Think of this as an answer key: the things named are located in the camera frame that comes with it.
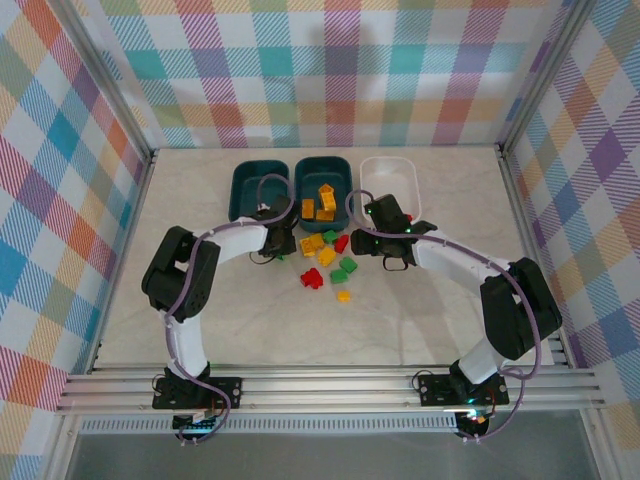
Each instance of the black mounting bracket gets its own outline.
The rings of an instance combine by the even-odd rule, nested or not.
[[[198,380],[226,393],[229,400],[231,400],[232,410],[239,408],[242,397],[242,378],[210,377],[209,373],[210,368],[205,368],[198,376]],[[215,417],[215,412],[221,412],[227,408],[220,395],[196,385],[188,379],[179,377],[168,367],[164,369],[164,376],[156,380],[153,389],[155,395],[151,406],[155,410],[206,409],[204,417],[209,418]],[[178,415],[173,418],[174,428],[186,427],[193,423],[193,415]]]
[[[459,406],[460,396],[451,383],[451,375],[418,375],[417,388],[423,407]],[[473,391],[467,392],[469,407],[508,405],[509,393],[501,375],[493,375]]]

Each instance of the metal frame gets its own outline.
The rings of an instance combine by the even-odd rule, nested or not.
[[[149,185],[151,183],[151,177],[153,176],[153,170],[155,169],[157,155],[151,158],[151,161],[148,165],[145,166],[145,170],[142,174],[142,181],[140,182],[140,189],[138,191],[138,196],[134,202],[133,207],[133,215],[131,218],[131,224],[125,234],[124,246],[122,248],[122,253],[116,260],[116,265],[114,268],[115,276],[113,282],[109,285],[109,290],[107,292],[107,297],[105,300],[105,307],[102,309],[100,314],[100,318],[98,318],[98,324],[96,326],[95,334],[93,339],[91,340],[91,345],[89,346],[89,352],[87,355],[87,360],[84,364],[83,371],[87,372],[87,374],[91,373],[93,369],[93,364],[98,357],[98,350],[100,350],[100,346],[102,345],[102,337],[104,335],[104,330],[107,328],[107,319],[109,318],[109,314],[111,313],[111,307],[113,305],[113,297],[116,293],[116,287],[120,283],[120,279],[122,278],[123,268],[122,266],[127,261],[127,257],[129,255],[129,249],[131,248],[131,243],[133,240],[134,232],[136,231],[136,227],[138,225],[138,221],[140,220],[140,215],[142,213],[142,206],[144,205],[144,201],[147,198],[147,192],[149,190]]]
[[[538,105],[542,101],[549,86],[560,70],[562,63],[569,54],[569,50],[573,45],[576,37],[582,30],[582,27],[589,19],[591,11],[596,6],[597,0],[577,0],[576,5],[572,8],[565,20],[560,35],[551,47],[551,53],[540,68],[538,73],[538,81],[533,85],[531,91],[527,94],[518,109],[516,116],[511,125],[511,129],[507,133],[502,151],[508,159],[513,152],[513,148],[524,134],[527,125],[531,121]]]
[[[124,131],[138,150],[138,153],[147,161],[151,161],[154,149],[147,142],[140,125],[129,109],[122,92],[115,79],[109,72],[102,54],[98,51],[87,32],[82,19],[69,0],[48,0],[51,10],[58,18],[58,22],[69,36],[71,43],[78,51],[82,62],[96,82],[96,85],[106,97],[116,118]]]
[[[520,60],[520,67],[514,72],[511,85],[503,94],[502,107],[500,109],[499,115],[496,117],[496,120],[491,126],[491,130],[489,131],[489,135],[487,136],[487,143],[493,143],[496,138],[500,136],[500,132],[504,128],[504,124],[509,116],[509,112],[511,111],[514,102],[518,98],[518,94],[520,93],[520,89],[522,88],[527,75],[529,75],[531,65],[533,65],[540,51],[540,48],[545,41],[547,32],[553,25],[558,12],[562,8],[563,1],[564,0],[550,0],[547,3],[547,6],[544,7],[544,11],[540,16],[540,20],[538,20],[538,23],[536,24],[536,27],[534,29],[534,35],[531,37],[527,45],[527,49],[525,50],[522,59]]]
[[[543,265],[542,255],[534,240],[535,236],[531,223],[527,220],[524,211],[524,199],[516,188],[506,154],[499,145],[496,145],[495,149],[500,173],[502,174],[502,179],[507,190],[507,196],[509,197],[525,254],[534,259],[538,265]],[[566,356],[568,366],[572,369],[579,370],[573,352],[571,348],[569,348],[569,339],[564,329],[558,331],[558,340],[562,345],[563,354]],[[623,465],[623,462],[618,458],[615,437],[603,412],[592,408],[585,408],[581,409],[580,414],[587,439],[589,440],[589,446],[593,452],[601,477],[606,479],[631,478],[630,475],[623,475],[621,472],[620,466]]]
[[[185,414],[195,411],[153,410],[153,378],[163,365],[113,366],[91,375],[72,375],[60,399],[61,414]],[[233,415],[281,413],[391,413],[473,410],[472,406],[421,407],[413,390],[413,375],[424,368],[434,374],[447,367],[259,367],[215,368],[216,375],[242,377],[242,400]],[[520,383],[507,379],[510,397],[517,397]],[[527,382],[523,410],[575,410],[605,406],[593,371],[566,366],[543,367]],[[512,406],[498,407],[509,410]]]

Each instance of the toy block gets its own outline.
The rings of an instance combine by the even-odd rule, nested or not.
[[[338,292],[338,301],[340,303],[348,303],[351,301],[351,294],[346,290]]]
[[[335,258],[336,252],[329,247],[324,247],[324,249],[318,254],[318,263],[323,267],[328,267]]]
[[[322,234],[321,233],[314,233],[313,235],[311,235],[310,237],[307,237],[307,238],[309,240],[311,240],[311,245],[316,250],[319,250],[322,247],[324,247],[324,240],[322,239]]]
[[[335,242],[338,239],[338,234],[333,230],[329,230],[328,232],[324,232],[324,235],[322,235],[322,238],[324,238],[325,243],[332,245],[333,242]]]
[[[305,257],[313,257],[316,254],[316,249],[313,248],[313,244],[309,238],[303,238],[300,240],[300,248],[302,249],[302,254]]]
[[[323,193],[333,193],[333,187],[331,185],[329,185],[328,183],[325,183],[323,186],[321,186],[318,189],[318,194],[322,195]]]
[[[302,212],[300,216],[304,220],[313,220],[313,212],[315,212],[315,202],[313,198],[305,198],[302,200]]]
[[[316,220],[319,222],[333,222],[335,212],[329,212],[328,210],[318,210],[316,212]]]
[[[349,280],[349,274],[341,268],[333,270],[329,276],[331,277],[331,283],[344,283]]]
[[[317,268],[312,268],[311,270],[307,270],[305,273],[300,275],[300,281],[302,285],[305,287],[311,287],[314,290],[317,290],[322,285],[324,285],[324,280],[322,279],[322,275]]]
[[[358,268],[358,264],[351,257],[344,257],[340,260],[340,267],[347,273],[353,273]]]
[[[344,249],[347,248],[347,244],[349,243],[349,235],[341,235],[336,243],[333,244],[333,248],[336,252],[342,253]]]
[[[320,194],[320,200],[322,200],[322,209],[329,212],[336,211],[336,199],[332,192],[324,192]]]

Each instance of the plaid wallpaper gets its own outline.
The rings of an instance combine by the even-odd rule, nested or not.
[[[176,148],[492,144],[561,3],[74,1],[149,142]]]
[[[515,119],[516,114],[518,113],[522,102],[527,98],[527,95],[531,91],[532,87],[540,80],[540,69],[545,64],[545,61],[552,53],[552,46],[555,41],[558,39],[560,34],[562,33],[562,27],[564,22],[567,19],[567,16],[571,12],[571,9],[575,6],[578,0],[562,0],[562,5],[558,9],[556,13],[556,17],[553,19],[553,23],[551,24],[551,28],[547,31],[547,35],[540,45],[540,49],[536,54],[535,59],[531,63],[531,67],[527,72],[524,82],[520,86],[520,90],[518,91],[518,96],[511,104],[511,108],[509,109],[509,113],[507,118],[500,129],[500,133],[498,138],[496,139],[496,143],[504,143],[509,134],[509,130],[513,126],[513,120]]]
[[[0,0],[0,478],[34,478],[143,163],[45,0]]]
[[[640,472],[640,0],[600,0],[512,167],[580,366]]]

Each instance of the cable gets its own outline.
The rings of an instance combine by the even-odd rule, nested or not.
[[[492,388],[488,388],[487,391],[491,396],[491,413],[489,414],[489,418],[491,418],[496,413],[496,406],[497,406],[498,400],[496,399],[496,394],[493,392]]]
[[[271,257],[269,260],[265,260],[264,262],[256,262],[253,257],[251,256],[253,254],[253,252],[249,252],[249,260],[251,260],[253,263],[255,263],[256,265],[266,265],[267,263],[271,263],[273,262],[277,257]]]
[[[177,356],[177,353],[176,353],[176,348],[175,348],[175,345],[173,343],[173,335],[171,335],[171,328],[172,328],[171,320],[173,318],[173,314],[178,310],[178,308],[180,308],[180,305],[182,304],[182,302],[184,301],[185,297],[187,296],[187,291],[189,290],[189,287],[191,286],[191,281],[192,281],[192,278],[193,278],[193,265],[195,264],[195,261],[196,261],[198,248],[200,247],[202,242],[204,242],[207,238],[215,235],[216,233],[220,233],[222,231],[229,230],[231,228],[243,227],[245,225],[269,225],[269,224],[272,224],[272,223],[279,222],[280,220],[286,218],[287,215],[289,215],[289,213],[291,212],[291,210],[293,209],[293,206],[295,204],[295,198],[294,198],[294,192],[293,192],[293,184],[287,178],[283,177],[282,175],[278,175],[276,173],[269,173],[269,174],[265,175],[264,177],[262,177],[260,179],[260,182],[258,183],[257,197],[260,198],[260,192],[262,190],[262,186],[263,186],[264,182],[266,180],[268,180],[269,178],[276,178],[278,180],[283,181],[287,185],[287,192],[289,194],[289,198],[291,199],[291,201],[289,202],[289,205],[287,206],[285,211],[283,213],[281,213],[280,215],[278,215],[277,217],[271,218],[271,219],[268,219],[268,220],[254,220],[254,221],[247,221],[247,222],[245,222],[245,221],[235,221],[235,222],[225,223],[225,224],[220,225],[218,227],[212,228],[211,230],[209,230],[209,231],[203,233],[202,235],[200,235],[196,239],[196,241],[195,241],[195,243],[193,245],[193,248],[191,249],[191,254],[189,256],[189,265],[187,267],[186,276],[185,276],[185,280],[184,280],[184,285],[182,286],[182,290],[180,291],[180,294],[178,295],[178,298],[176,299],[174,304],[171,306],[171,308],[169,308],[169,310],[163,315],[164,325],[165,325],[165,340],[167,342],[167,349],[169,350],[169,356],[171,358],[171,361],[175,365],[176,369],[185,378],[190,380],[192,383],[195,383],[199,387],[205,388],[207,390],[210,390],[210,391],[220,395],[222,397],[222,399],[224,400],[224,402],[225,402],[225,407],[226,408],[225,408],[224,417],[222,417],[222,420],[220,422],[218,422],[218,424],[209,433],[207,433],[206,435],[204,435],[200,439],[191,440],[191,443],[193,445],[198,445],[200,443],[206,442],[211,437],[213,437],[213,435],[218,430],[220,430],[222,428],[222,426],[226,423],[227,418],[229,418],[229,413],[231,411],[231,400],[229,399],[227,394],[224,393],[222,390],[220,390],[219,388],[214,387],[213,385],[209,385],[207,383],[204,383],[204,382],[198,380],[196,377],[194,377],[193,375],[189,374],[189,372],[187,372],[182,365],[180,365],[180,363],[178,362],[178,356]],[[182,436],[182,431],[178,431],[178,437],[182,441],[183,445],[185,445],[187,443],[187,440]]]
[[[426,241],[429,241],[429,242],[438,243],[438,244],[442,245],[443,247],[449,247],[449,248],[453,248],[454,250],[458,250],[459,252],[464,253],[468,257],[471,257],[474,260],[478,260],[479,262],[482,262],[482,263],[486,264],[488,267],[490,267],[493,270],[495,270],[498,273],[500,273],[504,278],[506,278],[506,280],[509,282],[509,284],[513,287],[515,292],[520,297],[520,300],[522,301],[522,305],[524,306],[524,309],[527,312],[527,318],[529,320],[529,325],[531,327],[531,333],[533,335],[534,348],[535,348],[535,352],[536,352],[535,353],[535,360],[533,362],[533,368],[527,374],[523,373],[522,370],[520,368],[518,368],[518,367],[507,367],[507,368],[498,369],[498,373],[500,373],[501,375],[515,378],[517,380],[520,380],[522,383],[521,383],[521,386],[520,386],[520,395],[518,396],[518,400],[516,401],[516,404],[513,407],[513,410],[511,410],[511,412],[509,413],[509,416],[507,417],[507,419],[498,428],[496,428],[495,430],[493,430],[490,433],[487,433],[486,435],[483,435],[482,438],[486,439],[486,438],[490,438],[490,437],[496,435],[497,433],[501,432],[511,422],[511,420],[513,419],[513,416],[515,415],[515,413],[520,408],[520,405],[522,404],[522,400],[524,398],[525,382],[527,380],[532,379],[538,373],[538,370],[540,369],[540,361],[541,361],[541,358],[542,358],[542,345],[541,345],[541,340],[540,340],[540,332],[538,331],[538,324],[536,323],[536,317],[535,317],[535,315],[533,313],[533,309],[531,308],[531,304],[529,303],[529,300],[527,299],[527,296],[525,295],[524,291],[522,290],[522,287],[520,287],[520,285],[518,284],[516,279],[513,278],[513,276],[509,272],[507,272],[504,268],[502,268],[501,266],[493,263],[491,260],[489,260],[485,256],[483,256],[483,255],[481,255],[479,253],[476,253],[473,250],[465,247],[464,245],[460,245],[460,244],[452,242],[450,240],[445,240],[445,239],[442,239],[442,238],[439,238],[439,237],[434,237],[434,236],[431,236],[431,235],[420,235],[420,234],[416,234],[416,233],[385,233],[385,232],[378,232],[377,230],[372,230],[372,229],[368,228],[366,225],[363,225],[355,217],[354,213],[351,211],[351,208],[349,206],[349,202],[351,201],[353,196],[355,194],[357,194],[357,193],[360,193],[362,195],[367,195],[371,199],[371,201],[374,201],[375,199],[374,199],[374,197],[373,197],[371,192],[368,192],[368,191],[362,190],[362,189],[352,190],[347,195],[347,198],[345,198],[344,205],[345,205],[345,210],[347,212],[347,216],[349,217],[349,219],[356,226],[358,226],[364,232],[367,232],[367,233],[369,233],[371,235],[374,235],[374,236],[377,236],[377,237],[382,237],[382,238],[398,238],[398,239],[401,239],[401,238],[412,238],[412,239],[413,238],[417,238],[418,240],[426,240]],[[472,437],[471,435],[468,435],[468,434],[465,434],[465,435],[467,437],[475,438],[475,437]]]
[[[413,387],[413,389],[414,389],[416,392],[418,392],[418,393],[420,393],[420,389],[419,389],[419,388],[416,388],[416,378],[418,378],[418,375],[420,375],[422,372],[427,372],[429,375],[433,375],[433,372],[432,372],[431,370],[423,369],[423,370],[418,370],[418,371],[413,375],[413,377],[411,377],[411,386],[412,386],[412,387]]]

